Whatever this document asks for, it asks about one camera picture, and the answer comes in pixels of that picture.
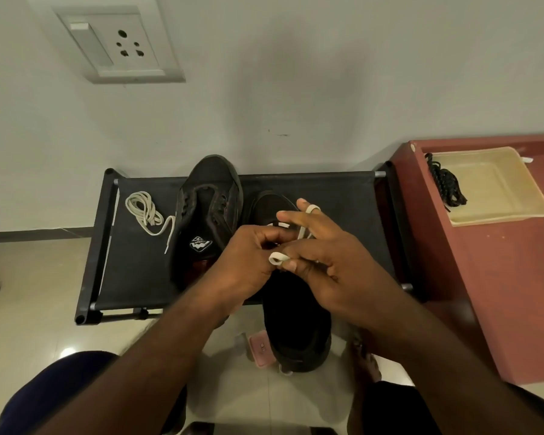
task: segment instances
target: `forearm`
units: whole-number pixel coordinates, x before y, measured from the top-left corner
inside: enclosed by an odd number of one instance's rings
[[[224,317],[201,283],[37,435],[160,433],[212,330]]]
[[[544,421],[433,314],[403,293],[392,332],[375,332],[401,363],[444,434],[544,434]]]

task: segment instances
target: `tile floor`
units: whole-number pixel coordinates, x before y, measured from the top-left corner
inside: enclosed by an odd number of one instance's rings
[[[74,324],[88,247],[88,239],[0,243],[0,411],[61,355],[95,349],[120,353],[148,325]],[[212,333],[189,381],[187,423],[250,424],[270,427],[271,433],[293,433],[291,424],[304,424],[345,434],[352,400],[345,341],[334,335],[331,353],[318,370],[284,376],[275,368],[258,369],[234,344],[239,334],[261,329],[261,308],[250,306]],[[411,384],[400,365],[378,361],[385,380]],[[544,384],[528,389],[544,397]]]

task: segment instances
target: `wall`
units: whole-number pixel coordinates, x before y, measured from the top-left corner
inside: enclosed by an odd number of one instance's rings
[[[544,132],[544,0],[160,0],[186,84],[91,85],[0,0],[0,231],[91,226],[102,172],[370,169]]]

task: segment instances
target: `white logo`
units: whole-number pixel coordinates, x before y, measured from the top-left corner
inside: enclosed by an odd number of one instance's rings
[[[211,243],[212,241],[206,241],[202,237],[195,237],[189,243],[189,247],[194,249],[196,252],[201,252],[203,249],[208,248]]]

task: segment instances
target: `electrical outlet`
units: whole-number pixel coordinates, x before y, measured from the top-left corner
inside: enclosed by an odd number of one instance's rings
[[[129,6],[57,8],[55,12],[91,66],[81,70],[91,82],[184,80],[165,28],[154,18],[150,21],[148,11],[146,23],[139,10]]]

